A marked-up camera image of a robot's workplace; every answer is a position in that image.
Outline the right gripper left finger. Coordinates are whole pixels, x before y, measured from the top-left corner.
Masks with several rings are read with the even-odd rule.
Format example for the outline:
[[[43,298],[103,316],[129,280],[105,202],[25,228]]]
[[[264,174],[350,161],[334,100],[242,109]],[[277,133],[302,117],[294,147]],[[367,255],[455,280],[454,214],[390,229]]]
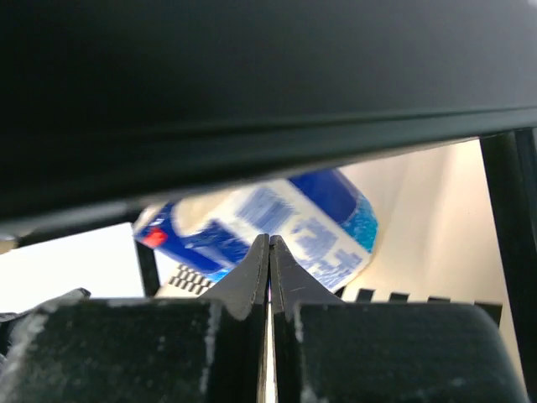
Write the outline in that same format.
[[[65,296],[20,317],[4,402],[261,402],[269,239],[198,298]]]

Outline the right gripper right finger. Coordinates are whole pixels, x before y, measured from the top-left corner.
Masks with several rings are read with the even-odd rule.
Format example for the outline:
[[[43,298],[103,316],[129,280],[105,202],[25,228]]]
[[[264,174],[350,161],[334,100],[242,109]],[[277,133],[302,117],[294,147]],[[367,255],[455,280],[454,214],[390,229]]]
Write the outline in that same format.
[[[280,402],[525,402],[499,330],[480,307],[345,302],[270,239]]]

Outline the blue Tempo paper roll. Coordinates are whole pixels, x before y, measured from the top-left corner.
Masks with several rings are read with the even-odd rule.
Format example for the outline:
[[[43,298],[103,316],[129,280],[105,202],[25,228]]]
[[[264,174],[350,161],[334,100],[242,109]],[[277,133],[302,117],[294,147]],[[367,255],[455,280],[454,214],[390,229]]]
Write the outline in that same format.
[[[369,264],[378,219],[339,170],[321,170],[153,205],[133,228],[137,241],[212,284],[259,234],[282,237],[301,267],[337,291]]]

